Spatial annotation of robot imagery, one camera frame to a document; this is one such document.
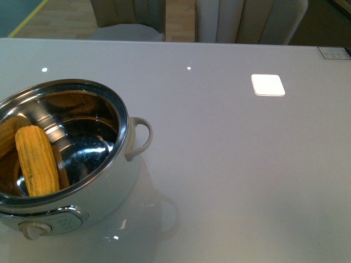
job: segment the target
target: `yellow corn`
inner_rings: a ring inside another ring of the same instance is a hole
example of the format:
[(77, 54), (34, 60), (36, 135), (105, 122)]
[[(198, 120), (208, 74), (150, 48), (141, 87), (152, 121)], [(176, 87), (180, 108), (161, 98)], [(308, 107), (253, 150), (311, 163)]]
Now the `yellow corn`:
[(24, 126), (31, 125), (30, 121), (22, 116), (14, 116), (0, 125), (0, 158), (15, 148), (15, 134)]
[(59, 191), (56, 163), (45, 131), (34, 125), (20, 128), (15, 142), (29, 196)]
[(70, 182), (67, 177), (67, 172), (64, 167), (64, 161), (62, 160), (61, 153), (58, 149), (57, 146), (51, 146), (51, 150), (53, 151), (55, 162), (56, 162), (56, 167), (57, 167), (57, 172), (59, 175), (59, 185), (60, 185), (60, 190), (65, 189), (70, 186)]

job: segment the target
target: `stainless steel pot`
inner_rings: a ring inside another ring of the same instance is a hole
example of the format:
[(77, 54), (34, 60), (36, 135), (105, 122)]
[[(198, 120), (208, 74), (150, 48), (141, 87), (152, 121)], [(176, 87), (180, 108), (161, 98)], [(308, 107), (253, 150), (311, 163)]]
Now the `stainless steel pot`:
[[(46, 131), (60, 155), (58, 171), (65, 171), (70, 183), (59, 192), (29, 197), (16, 149), (0, 158), (0, 221), (28, 239), (69, 232), (108, 215), (131, 191), (138, 155), (152, 141), (149, 122), (128, 117), (114, 91), (81, 79), (42, 83), (5, 99), (0, 125), (14, 116)], [(133, 148), (140, 124), (149, 136)]]

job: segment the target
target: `glossy table surface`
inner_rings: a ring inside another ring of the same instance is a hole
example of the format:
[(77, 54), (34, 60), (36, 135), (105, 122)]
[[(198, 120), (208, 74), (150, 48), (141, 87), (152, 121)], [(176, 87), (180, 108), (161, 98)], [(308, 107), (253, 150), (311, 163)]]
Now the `glossy table surface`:
[[(351, 60), (317, 47), (0, 39), (0, 65), (0, 99), (89, 79), (154, 129), (121, 207), (37, 241), (0, 224), (1, 262), (351, 260)], [(252, 74), (279, 75), (285, 96), (257, 96)]]

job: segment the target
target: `chair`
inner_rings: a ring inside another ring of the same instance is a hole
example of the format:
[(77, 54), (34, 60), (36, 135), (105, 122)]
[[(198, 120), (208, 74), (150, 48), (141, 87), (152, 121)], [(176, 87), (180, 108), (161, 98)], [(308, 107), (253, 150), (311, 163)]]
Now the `chair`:
[(90, 0), (98, 29), (94, 40), (164, 41), (166, 0)]
[(307, 6), (308, 0), (196, 0), (197, 41), (287, 45)]

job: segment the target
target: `gray chair seat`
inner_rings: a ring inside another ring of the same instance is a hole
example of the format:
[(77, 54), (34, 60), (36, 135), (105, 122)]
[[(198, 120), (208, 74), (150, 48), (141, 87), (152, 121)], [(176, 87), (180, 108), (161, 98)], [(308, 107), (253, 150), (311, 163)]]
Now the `gray chair seat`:
[(119, 24), (98, 28), (89, 39), (112, 41), (164, 41), (165, 34), (141, 24)]

